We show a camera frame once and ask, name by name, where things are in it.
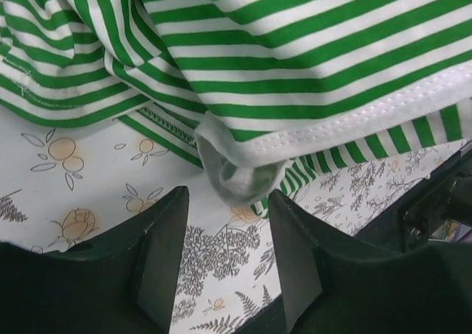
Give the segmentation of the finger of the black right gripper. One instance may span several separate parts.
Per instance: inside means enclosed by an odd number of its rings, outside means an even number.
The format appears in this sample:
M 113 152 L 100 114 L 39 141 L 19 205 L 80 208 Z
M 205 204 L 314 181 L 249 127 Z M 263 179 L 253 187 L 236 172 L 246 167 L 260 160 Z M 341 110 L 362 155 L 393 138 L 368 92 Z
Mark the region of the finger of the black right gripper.
M 471 143 L 467 142 L 395 201 L 375 201 L 381 213 L 355 238 L 409 252 L 431 239 L 448 219 L 471 225 Z

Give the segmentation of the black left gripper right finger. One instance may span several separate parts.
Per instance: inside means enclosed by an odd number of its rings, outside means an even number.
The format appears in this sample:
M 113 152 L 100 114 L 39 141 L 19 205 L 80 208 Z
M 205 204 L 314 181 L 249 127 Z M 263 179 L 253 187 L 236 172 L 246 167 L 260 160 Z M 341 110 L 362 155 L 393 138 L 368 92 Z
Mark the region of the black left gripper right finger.
M 398 253 L 339 231 L 280 191 L 269 221 L 290 333 L 469 333 L 471 245 Z

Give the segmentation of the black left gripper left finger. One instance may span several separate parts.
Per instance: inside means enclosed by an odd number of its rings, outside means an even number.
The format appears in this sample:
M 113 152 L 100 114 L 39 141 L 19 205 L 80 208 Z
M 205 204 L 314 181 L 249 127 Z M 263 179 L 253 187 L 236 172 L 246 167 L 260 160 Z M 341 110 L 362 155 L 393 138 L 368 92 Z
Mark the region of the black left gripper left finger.
M 189 202 L 176 187 L 65 252 L 2 242 L 1 331 L 168 333 Z

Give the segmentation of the green white striped tank top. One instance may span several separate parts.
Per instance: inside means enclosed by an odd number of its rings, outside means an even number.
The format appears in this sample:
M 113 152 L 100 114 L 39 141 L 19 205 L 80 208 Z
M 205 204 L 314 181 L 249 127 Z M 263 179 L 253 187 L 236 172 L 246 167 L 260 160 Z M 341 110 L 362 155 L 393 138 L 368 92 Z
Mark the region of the green white striped tank top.
M 1 104 L 119 117 L 230 206 L 471 136 L 471 0 L 1 0 Z

